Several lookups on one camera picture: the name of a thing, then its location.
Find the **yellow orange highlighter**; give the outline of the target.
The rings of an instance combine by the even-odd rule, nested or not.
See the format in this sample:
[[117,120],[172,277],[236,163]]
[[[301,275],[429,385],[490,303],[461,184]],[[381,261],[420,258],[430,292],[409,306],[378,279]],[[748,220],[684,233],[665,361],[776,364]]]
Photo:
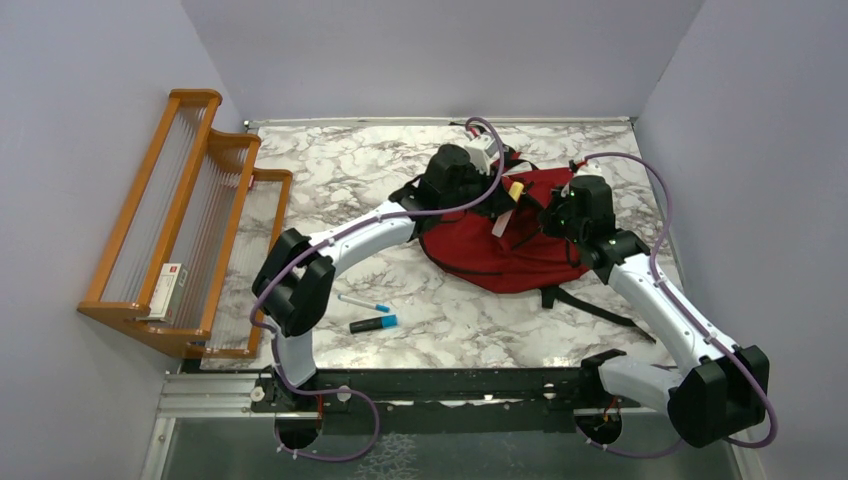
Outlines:
[[507,225],[513,215],[513,211],[518,206],[518,201],[523,193],[524,184],[518,181],[514,181],[508,190],[508,198],[512,201],[512,203],[507,207],[507,209],[501,213],[492,228],[492,235],[501,238],[507,228]]

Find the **red backpack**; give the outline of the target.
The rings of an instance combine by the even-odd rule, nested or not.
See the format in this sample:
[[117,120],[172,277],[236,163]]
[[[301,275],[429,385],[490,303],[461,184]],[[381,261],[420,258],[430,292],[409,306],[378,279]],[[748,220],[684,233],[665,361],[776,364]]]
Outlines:
[[565,303],[615,325],[634,330],[653,343],[655,339],[633,320],[582,301],[561,285],[579,279],[588,269],[579,264],[577,247],[562,238],[542,233],[539,217],[551,202],[551,190],[572,178],[566,167],[540,169],[504,147],[504,174],[524,184],[518,206],[501,238],[491,231],[497,218],[472,211],[446,215],[418,243],[425,256],[444,272],[496,294],[538,290],[544,309]]

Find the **blue white pen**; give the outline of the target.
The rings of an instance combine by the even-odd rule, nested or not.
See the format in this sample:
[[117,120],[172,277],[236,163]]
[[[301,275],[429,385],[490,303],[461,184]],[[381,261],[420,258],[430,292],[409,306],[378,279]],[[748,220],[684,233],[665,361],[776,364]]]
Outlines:
[[362,308],[366,308],[366,309],[370,309],[370,310],[375,310],[375,311],[382,312],[382,313],[388,313],[388,312],[391,311],[391,309],[387,305],[383,305],[383,304],[372,302],[372,301],[362,300],[362,299],[358,299],[358,298],[353,298],[353,297],[350,297],[350,296],[344,295],[344,294],[338,294],[337,298],[341,302],[351,304],[351,305],[355,305],[355,306],[362,307]]

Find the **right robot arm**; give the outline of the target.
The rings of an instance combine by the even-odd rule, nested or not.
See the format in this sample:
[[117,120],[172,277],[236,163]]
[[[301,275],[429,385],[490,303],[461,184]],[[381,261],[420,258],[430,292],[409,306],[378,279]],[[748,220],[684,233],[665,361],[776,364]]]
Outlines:
[[585,359],[579,398],[600,407],[614,396],[664,413],[682,441],[704,447],[773,418],[770,364],[741,347],[688,301],[632,231],[617,227],[611,187],[578,175],[551,191],[540,216],[544,234],[571,242],[580,266],[621,295],[675,362],[672,370],[610,350]]

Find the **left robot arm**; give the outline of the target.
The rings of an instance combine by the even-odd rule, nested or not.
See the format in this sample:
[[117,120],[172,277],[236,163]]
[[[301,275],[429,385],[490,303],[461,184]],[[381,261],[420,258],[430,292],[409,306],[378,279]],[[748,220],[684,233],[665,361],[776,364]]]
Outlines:
[[273,338],[276,396],[298,411],[313,401],[317,372],[312,330],[324,317],[336,278],[382,250],[407,243],[442,216],[490,199],[519,154],[509,146],[440,146],[425,171],[374,210],[330,230],[282,232],[256,275],[250,319]]

